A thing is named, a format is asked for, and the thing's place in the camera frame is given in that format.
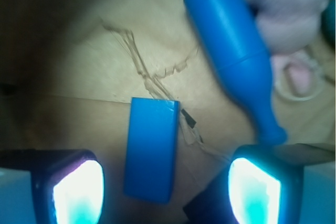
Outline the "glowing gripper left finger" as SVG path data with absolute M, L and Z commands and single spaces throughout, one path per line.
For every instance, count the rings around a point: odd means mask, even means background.
M 98 223 L 103 201 L 92 151 L 1 151 L 1 223 Z

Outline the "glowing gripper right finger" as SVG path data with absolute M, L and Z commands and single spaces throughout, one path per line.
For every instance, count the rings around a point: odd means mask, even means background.
M 335 223 L 335 146 L 243 145 L 228 195 L 238 223 Z

